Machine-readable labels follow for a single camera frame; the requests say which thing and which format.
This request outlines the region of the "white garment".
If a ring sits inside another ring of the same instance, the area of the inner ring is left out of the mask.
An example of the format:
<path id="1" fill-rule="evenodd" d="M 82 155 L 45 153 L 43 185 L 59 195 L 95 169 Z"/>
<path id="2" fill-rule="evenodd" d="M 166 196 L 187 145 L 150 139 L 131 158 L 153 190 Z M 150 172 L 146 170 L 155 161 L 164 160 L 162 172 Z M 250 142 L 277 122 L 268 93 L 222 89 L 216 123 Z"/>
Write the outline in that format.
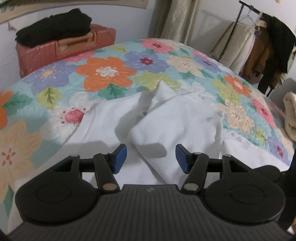
<path id="1" fill-rule="evenodd" d="M 222 111 L 197 90 L 174 92 L 164 82 L 153 91 L 101 102 L 84 114 L 75 132 L 45 164 L 16 182 L 20 188 L 71 154 L 91 158 L 127 147 L 127 158 L 116 175 L 125 184 L 181 185 L 185 174 L 175 158 L 182 144 L 210 158 L 230 154 L 250 168 L 265 165 L 285 171 L 291 158 L 280 160 L 233 131 L 224 130 Z"/>

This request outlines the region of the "floral quilt bedspread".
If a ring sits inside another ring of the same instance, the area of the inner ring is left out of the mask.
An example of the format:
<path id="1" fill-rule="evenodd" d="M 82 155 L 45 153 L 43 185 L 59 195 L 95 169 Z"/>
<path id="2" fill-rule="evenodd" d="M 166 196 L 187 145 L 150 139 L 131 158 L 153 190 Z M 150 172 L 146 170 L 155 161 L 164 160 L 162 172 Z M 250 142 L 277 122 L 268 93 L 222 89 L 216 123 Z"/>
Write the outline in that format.
<path id="1" fill-rule="evenodd" d="M 281 161 L 292 158 L 283 112 L 237 74 L 178 42 L 130 41 L 47 65 L 1 92 L 2 210 L 10 212 L 15 180 L 52 157 L 94 104 L 160 81 L 198 91 L 222 109 L 224 128 Z"/>

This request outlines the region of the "cream blanket pile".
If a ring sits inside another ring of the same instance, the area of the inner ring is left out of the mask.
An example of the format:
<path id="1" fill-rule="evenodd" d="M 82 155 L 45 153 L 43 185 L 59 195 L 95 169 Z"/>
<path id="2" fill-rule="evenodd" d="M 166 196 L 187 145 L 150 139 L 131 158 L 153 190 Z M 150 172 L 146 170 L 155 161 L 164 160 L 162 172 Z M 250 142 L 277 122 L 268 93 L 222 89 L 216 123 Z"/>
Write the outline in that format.
<path id="1" fill-rule="evenodd" d="M 292 141 L 296 141 L 296 94 L 288 92 L 284 98 L 285 131 Z"/>

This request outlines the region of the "hanging beige garment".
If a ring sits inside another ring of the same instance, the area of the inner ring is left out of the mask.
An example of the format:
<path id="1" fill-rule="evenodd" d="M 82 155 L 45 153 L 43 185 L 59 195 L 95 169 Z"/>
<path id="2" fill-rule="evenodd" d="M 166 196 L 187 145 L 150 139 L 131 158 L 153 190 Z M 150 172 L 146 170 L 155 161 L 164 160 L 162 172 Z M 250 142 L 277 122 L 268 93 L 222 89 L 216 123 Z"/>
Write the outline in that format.
<path id="1" fill-rule="evenodd" d="M 234 23 L 235 22 L 232 22 L 229 25 L 210 53 L 210 57 L 216 61 L 230 35 Z M 238 23 L 226 52 L 220 60 L 220 63 L 231 69 L 234 73 L 239 74 L 254 46 L 254 32 L 254 27 Z"/>

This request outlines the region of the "hanging brown garment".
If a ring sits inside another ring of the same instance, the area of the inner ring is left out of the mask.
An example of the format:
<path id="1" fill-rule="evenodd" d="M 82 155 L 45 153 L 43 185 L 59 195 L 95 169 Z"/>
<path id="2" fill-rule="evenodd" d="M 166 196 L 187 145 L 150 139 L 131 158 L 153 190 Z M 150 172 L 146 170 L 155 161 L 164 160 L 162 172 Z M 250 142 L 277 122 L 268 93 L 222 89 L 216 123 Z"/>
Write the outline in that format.
<path id="1" fill-rule="evenodd" d="M 241 77 L 249 83 L 259 82 L 259 77 L 264 74 L 267 60 L 273 55 L 273 47 L 267 32 L 267 23 L 259 24 L 260 34 L 254 42 L 252 51 L 243 67 Z"/>

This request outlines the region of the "red suitcase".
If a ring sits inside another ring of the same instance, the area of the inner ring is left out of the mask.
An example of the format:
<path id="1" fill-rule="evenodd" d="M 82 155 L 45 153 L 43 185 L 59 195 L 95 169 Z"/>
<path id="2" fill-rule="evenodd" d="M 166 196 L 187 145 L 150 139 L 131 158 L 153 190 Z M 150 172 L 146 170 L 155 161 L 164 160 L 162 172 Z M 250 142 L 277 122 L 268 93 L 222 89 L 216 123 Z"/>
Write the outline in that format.
<path id="1" fill-rule="evenodd" d="M 77 38 L 67 38 L 37 45 L 33 48 L 17 44 L 20 77 L 47 66 L 51 63 L 66 59 L 75 62 L 84 57 L 84 53 L 113 45 L 116 37 L 114 28 L 98 24 L 90 25 L 91 31 Z"/>

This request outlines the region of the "beige curtain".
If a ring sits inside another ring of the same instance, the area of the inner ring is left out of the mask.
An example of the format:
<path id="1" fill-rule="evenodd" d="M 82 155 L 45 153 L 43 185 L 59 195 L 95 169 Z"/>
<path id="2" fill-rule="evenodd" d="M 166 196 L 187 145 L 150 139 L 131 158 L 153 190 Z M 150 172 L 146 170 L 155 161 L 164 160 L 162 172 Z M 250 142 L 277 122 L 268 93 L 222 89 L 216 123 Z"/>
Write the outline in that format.
<path id="1" fill-rule="evenodd" d="M 189 44 L 200 3 L 199 0 L 156 1 L 148 37 Z"/>

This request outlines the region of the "black folded clothing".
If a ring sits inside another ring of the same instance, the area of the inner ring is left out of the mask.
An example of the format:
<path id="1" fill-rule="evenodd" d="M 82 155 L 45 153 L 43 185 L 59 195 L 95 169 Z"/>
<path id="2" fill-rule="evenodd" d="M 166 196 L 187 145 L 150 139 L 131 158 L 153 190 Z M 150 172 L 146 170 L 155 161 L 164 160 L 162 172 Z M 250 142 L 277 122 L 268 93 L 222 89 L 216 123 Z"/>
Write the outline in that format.
<path id="1" fill-rule="evenodd" d="M 92 18 L 80 9 L 43 18 L 16 33 L 15 41 L 33 48 L 37 45 L 67 38 L 77 38 L 91 31 Z"/>

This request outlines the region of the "hanging black jacket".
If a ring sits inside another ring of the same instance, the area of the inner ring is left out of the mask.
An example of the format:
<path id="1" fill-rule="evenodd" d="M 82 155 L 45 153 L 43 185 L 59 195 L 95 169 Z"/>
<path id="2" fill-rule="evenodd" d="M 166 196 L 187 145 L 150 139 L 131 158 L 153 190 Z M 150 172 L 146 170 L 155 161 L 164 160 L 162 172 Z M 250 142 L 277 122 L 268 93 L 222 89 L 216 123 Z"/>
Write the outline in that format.
<path id="1" fill-rule="evenodd" d="M 274 90 L 280 84 L 282 75 L 288 73 L 288 62 L 295 46 L 295 34 L 274 16 L 263 14 L 261 19 L 267 24 L 266 30 L 272 48 L 272 54 L 267 58 L 263 77 L 257 88 L 266 94 L 268 89 Z"/>

